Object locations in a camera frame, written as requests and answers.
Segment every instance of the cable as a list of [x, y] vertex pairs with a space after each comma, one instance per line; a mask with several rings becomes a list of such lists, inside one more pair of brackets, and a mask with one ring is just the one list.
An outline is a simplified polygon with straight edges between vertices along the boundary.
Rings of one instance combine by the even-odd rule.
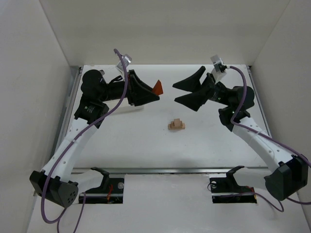
[[301, 201], [297, 201], [297, 200], [294, 200], [294, 199], [291, 199], [291, 198], [286, 198], [287, 200], [290, 200], [292, 202], [295, 202], [297, 204], [301, 204], [301, 205], [311, 205], [311, 201], [310, 202], [301, 202]]
[[[83, 194], [84, 194], [84, 196], [83, 196], [83, 203], [82, 203], [80, 215], [78, 217], [78, 221], [77, 221], [77, 224], [76, 224], [76, 226], [75, 226], [75, 228], [73, 230], [73, 233], [75, 233], [77, 228], [78, 228], [78, 225], [79, 225], [79, 222], [80, 222], [80, 219], [81, 219], [81, 216], [82, 216], [82, 212], [83, 212], [83, 209], [84, 209], [84, 205], [86, 203], [86, 193], [84, 192]], [[60, 224], [60, 219], [57, 221], [57, 227], [56, 227], [57, 233], [60, 233], [60, 231], [59, 231], [59, 224]]]
[[223, 198], [230, 198], [230, 197], [244, 196], [244, 195], [248, 195], [248, 194], [257, 195], [257, 196], [261, 197], [262, 199], [264, 199], [266, 202], [268, 202], [268, 204], [271, 205], [273, 208], [275, 208], [277, 211], [280, 211], [282, 213], [284, 212], [284, 206], [283, 206], [283, 204], [279, 200], [277, 200], [277, 201], [280, 204], [281, 209], [277, 208], [274, 204], [272, 204], [272, 202], [270, 202], [263, 195], [261, 195], [259, 193], [256, 193], [256, 192], [246, 192], [246, 193], [238, 193], [238, 194], [231, 194], [231, 195], [223, 195], [222, 197]]
[[210, 189], [208, 188], [208, 187], [210, 187], [211, 184], [212, 184], [212, 183], [209, 183], [208, 186], [207, 186], [207, 189], [208, 189], [209, 192], [212, 192], [212, 190], [210, 190]]
[[119, 75], [118, 77], [115, 77], [113, 80], [111, 80], [111, 81], [109, 82], [109, 84], [112, 84], [112, 83], [114, 83], [114, 82], [121, 81], [122, 79], [123, 79], [122, 76]]
[[113, 185], [111, 184], [109, 186], [109, 193], [107, 194], [107, 197], [106, 197], [107, 198], [107, 202], [109, 202], [109, 200], [110, 200], [112, 190], [113, 190]]
[[[287, 145], [285, 145], [285, 144], [283, 144], [283, 143], [281, 143], [281, 142], [278, 142], [278, 141], [276, 141], [275, 139], [273, 139], [273, 138], [271, 138], [271, 137], [269, 137], [269, 136], [267, 136], [267, 135], [265, 135], [265, 134], [263, 134], [263, 133], [258, 132], [257, 130], [254, 130], [254, 129], [252, 129], [252, 128], [246, 126], [246, 125], [242, 125], [242, 124], [239, 124], [239, 123], [237, 123], [237, 122], [234, 121], [235, 117], [237, 116], [238, 112], [240, 111], [240, 109], [242, 108], [242, 106], [243, 106], [243, 104], [244, 104], [244, 101], [245, 101], [245, 98], [246, 98], [246, 92], [247, 92], [247, 85], [246, 85], [246, 78], [245, 78], [243, 72], [242, 72], [239, 68], [234, 67], [234, 66], [230, 66], [230, 68], [233, 69], [233, 70], [235, 70], [235, 71], [237, 71], [237, 72], [239, 72], [239, 74], [241, 75], [242, 80], [243, 80], [243, 95], [242, 95], [242, 99], [241, 99], [241, 101], [240, 101], [240, 103], [239, 103], [237, 109], [235, 110], [235, 112], [234, 112], [234, 114], [233, 114], [233, 116], [232, 116], [232, 118], [231, 118], [231, 123], [232, 123], [233, 125], [237, 125], [237, 126], [240, 126], [240, 127], [245, 128], [245, 129], [247, 129], [247, 130], [249, 130], [249, 131], [252, 131], [252, 132], [254, 132], [254, 133], [257, 133], [257, 134], [259, 134], [260, 136], [262, 136], [262, 137], [264, 137], [264, 138], [266, 138], [266, 139], [268, 139], [268, 140], [270, 140], [270, 141], [272, 141], [272, 142], [274, 142], [274, 143], [276, 143], [276, 144], [279, 144], [280, 146], [284, 147], [285, 149], [287, 149], [287, 150], [291, 151], [292, 153], [296, 154], [296, 155], [297, 155], [298, 157], [300, 157], [309, 167], [311, 167], [311, 163], [308, 161], [308, 159], [307, 159], [303, 154], [300, 154], [299, 152], [297, 152], [297, 151], [294, 150], [293, 148], [291, 148], [291, 147], [289, 147], [289, 146], [287, 146]], [[311, 202], [300, 202], [300, 201], [293, 200], [293, 199], [291, 199], [291, 198], [287, 198], [287, 199], [290, 200], [290, 201], [293, 201], [293, 202], [295, 202], [295, 203], [298, 203], [298, 204], [302, 204], [302, 205], [311, 205]]]
[[102, 117], [98, 118], [96, 121], [92, 122], [91, 124], [89, 124], [88, 126], [86, 126], [83, 130], [81, 130], [76, 136], [75, 138], [69, 143], [69, 145], [64, 149], [63, 153], [58, 157], [58, 159], [56, 160], [56, 162], [54, 163], [54, 165], [52, 166], [47, 179], [45, 180], [44, 186], [43, 186], [43, 190], [42, 190], [42, 196], [41, 196], [41, 216], [43, 218], [43, 220], [46, 223], [52, 224], [52, 223], [56, 223], [58, 222], [61, 217], [64, 215], [66, 208], [63, 210], [63, 212], [60, 214], [60, 216], [57, 219], [54, 220], [48, 220], [46, 215], [45, 215], [45, 209], [44, 209], [44, 203], [45, 203], [45, 196], [46, 196], [46, 192], [48, 189], [48, 184], [49, 181], [51, 179], [51, 175], [53, 174], [55, 168], [57, 167], [58, 163], [61, 161], [61, 159], [64, 157], [64, 155], [67, 153], [67, 151], [70, 149], [70, 147], [74, 144], [74, 141], [76, 141], [85, 131], [87, 131], [89, 128], [91, 128], [93, 125], [97, 124], [98, 122], [104, 120], [107, 116], [109, 116], [110, 114], [112, 114], [122, 103], [123, 99], [125, 98], [126, 95], [126, 91], [127, 91], [127, 85], [128, 85], [128, 77], [127, 77], [127, 71], [126, 71], [126, 65], [124, 63], [124, 60], [122, 59], [122, 55], [119, 53], [119, 51], [117, 49], [114, 49], [114, 52], [116, 53], [116, 55], [119, 57], [122, 67], [123, 67], [123, 71], [124, 71], [124, 89], [123, 89], [123, 93], [121, 95], [121, 98], [119, 100], [119, 102], [116, 104], [116, 106], [114, 108], [112, 108], [108, 113], [106, 113], [105, 115], [103, 115]]

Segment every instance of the orange object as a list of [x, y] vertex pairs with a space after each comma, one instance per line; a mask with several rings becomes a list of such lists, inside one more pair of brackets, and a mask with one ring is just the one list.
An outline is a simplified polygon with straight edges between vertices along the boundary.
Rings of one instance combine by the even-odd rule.
[[171, 121], [171, 123], [168, 126], [169, 130], [184, 130], [186, 128], [185, 123], [183, 123], [179, 118], [174, 119], [174, 121]]
[[107, 195], [107, 201], [110, 200], [112, 190], [113, 190], [113, 186], [112, 186], [112, 184], [111, 184], [111, 185], [109, 186], [109, 193], [108, 193], [108, 195]]
[[160, 80], [156, 82], [154, 88], [152, 89], [152, 92], [155, 93], [157, 96], [163, 94], [162, 83]]

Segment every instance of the white panel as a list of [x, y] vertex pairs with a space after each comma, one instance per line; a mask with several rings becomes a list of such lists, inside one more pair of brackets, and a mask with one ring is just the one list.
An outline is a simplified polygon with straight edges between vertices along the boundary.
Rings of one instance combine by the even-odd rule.
[[7, 1], [0, 12], [0, 231], [20, 233], [33, 204], [29, 176], [51, 153], [70, 69], [39, 1]]
[[0, 15], [4, 11], [5, 6], [9, 3], [10, 0], [0, 0]]
[[[172, 88], [173, 83], [196, 72], [201, 65], [130, 65], [138, 77], [150, 86], [161, 80], [164, 94], [146, 104], [143, 110], [107, 117], [89, 140], [75, 167], [234, 167], [266, 166], [262, 159], [239, 137], [220, 123], [218, 109], [224, 105], [208, 101], [198, 112], [174, 102], [187, 92]], [[207, 65], [211, 72], [213, 65]], [[247, 84], [252, 86], [246, 66]], [[84, 66], [103, 69], [109, 82], [119, 75], [115, 66]], [[242, 85], [238, 72], [229, 70], [223, 83], [229, 88]], [[79, 106], [82, 91], [77, 92], [71, 118]], [[257, 100], [249, 110], [262, 129], [266, 129]], [[180, 118], [186, 129], [169, 131], [168, 124]]]
[[[311, 160], [311, 1], [292, 0], [252, 71], [272, 135]], [[311, 201], [311, 185], [300, 197]], [[311, 206], [305, 207], [311, 224]]]
[[[258, 205], [213, 204], [206, 175], [127, 175], [123, 204], [88, 204], [76, 233], [307, 233], [301, 206], [283, 201], [284, 213], [272, 209], [263, 199]], [[267, 191], [258, 189], [278, 206]], [[54, 233], [41, 217], [37, 198], [28, 233]], [[81, 205], [67, 209], [60, 232], [71, 233]], [[61, 213], [46, 203], [51, 218]]]
[[41, 0], [71, 65], [200, 64], [221, 54], [251, 65], [289, 0]]

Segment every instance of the black mount bracket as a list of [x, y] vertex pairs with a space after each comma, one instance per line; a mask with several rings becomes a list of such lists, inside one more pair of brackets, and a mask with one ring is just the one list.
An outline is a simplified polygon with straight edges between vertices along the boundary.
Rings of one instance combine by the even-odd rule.
[[[74, 113], [74, 118], [82, 118], [84, 120], [87, 120], [88, 124], [91, 124], [92, 122], [96, 121], [104, 114], [106, 114], [108, 111], [109, 108], [105, 103], [102, 103], [98, 100], [89, 99], [88, 97], [82, 95], [79, 107]], [[103, 120], [95, 124], [97, 129], [100, 127], [102, 122]]]
[[233, 174], [244, 166], [236, 166], [226, 173], [226, 177], [210, 177], [212, 193], [245, 193], [252, 192], [252, 188], [239, 186], [235, 181]]
[[284, 200], [308, 183], [309, 166], [299, 157], [280, 163], [270, 176], [266, 176], [266, 188], [277, 200]]
[[[113, 177], [105, 186], [86, 191], [86, 204], [122, 204], [124, 192], [124, 178]], [[83, 203], [84, 195], [80, 194], [79, 203]]]
[[[92, 170], [98, 171], [103, 174], [103, 181], [101, 187], [106, 187], [107, 183], [109, 182], [109, 173], [96, 167], [92, 168]], [[29, 180], [35, 188], [36, 193], [40, 197], [42, 196], [43, 187], [46, 179], [47, 175], [44, 174], [44, 171], [33, 171], [30, 175]], [[56, 176], [55, 178], [50, 178], [45, 198], [64, 208], [68, 208], [76, 199], [78, 191], [79, 190], [77, 182], [62, 182], [60, 181], [60, 177]]]

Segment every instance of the screw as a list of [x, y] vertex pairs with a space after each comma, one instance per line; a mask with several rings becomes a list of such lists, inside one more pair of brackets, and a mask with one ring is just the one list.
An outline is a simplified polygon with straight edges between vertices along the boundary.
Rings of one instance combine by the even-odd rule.
[[212, 181], [211, 183], [210, 183], [210, 186], [212, 187], [212, 188], [217, 188], [217, 185], [216, 185], [217, 183], [216, 183], [216, 181]]
[[122, 182], [118, 183], [118, 189], [124, 189], [124, 183]]

